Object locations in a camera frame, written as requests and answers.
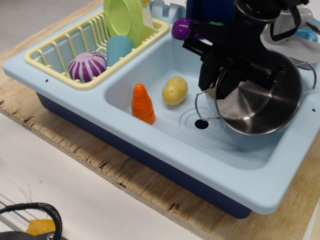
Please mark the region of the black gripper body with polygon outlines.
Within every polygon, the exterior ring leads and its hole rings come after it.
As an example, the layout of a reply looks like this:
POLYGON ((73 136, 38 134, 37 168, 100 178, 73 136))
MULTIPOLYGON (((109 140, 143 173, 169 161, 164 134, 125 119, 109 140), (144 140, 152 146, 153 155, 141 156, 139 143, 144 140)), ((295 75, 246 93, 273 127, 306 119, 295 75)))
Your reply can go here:
POLYGON ((200 57, 211 56, 220 70, 246 73, 249 80, 268 90, 287 70, 284 61, 262 44, 264 25, 247 20, 233 20, 224 26, 192 21, 189 28, 183 47, 200 57))

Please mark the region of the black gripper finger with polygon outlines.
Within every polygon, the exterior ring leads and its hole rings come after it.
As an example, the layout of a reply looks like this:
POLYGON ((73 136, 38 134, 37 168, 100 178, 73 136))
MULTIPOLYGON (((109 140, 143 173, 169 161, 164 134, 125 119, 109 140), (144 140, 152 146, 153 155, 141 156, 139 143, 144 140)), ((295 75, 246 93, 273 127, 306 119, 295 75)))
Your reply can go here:
POLYGON ((240 82, 247 80, 247 74, 237 70, 223 69, 215 84, 215 98, 224 100, 240 82))
POLYGON ((200 58, 202 66, 200 69, 198 86, 200 88, 209 88, 215 86, 220 74, 220 64, 211 56, 202 56, 200 58))

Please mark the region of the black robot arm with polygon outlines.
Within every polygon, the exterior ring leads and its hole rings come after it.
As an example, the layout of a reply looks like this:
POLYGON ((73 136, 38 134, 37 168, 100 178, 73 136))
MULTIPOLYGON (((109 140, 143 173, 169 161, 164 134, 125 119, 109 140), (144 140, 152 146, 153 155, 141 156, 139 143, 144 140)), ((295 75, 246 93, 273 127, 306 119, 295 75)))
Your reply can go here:
POLYGON ((200 56, 202 66, 198 86, 202 91, 220 82, 218 99, 226 98, 240 82, 247 80, 271 90, 288 67, 261 42, 266 25, 274 27, 281 11, 288 10, 294 28, 272 34, 273 41, 292 36, 301 24, 299 5, 307 0, 236 0, 229 25, 192 21, 183 47, 200 56))

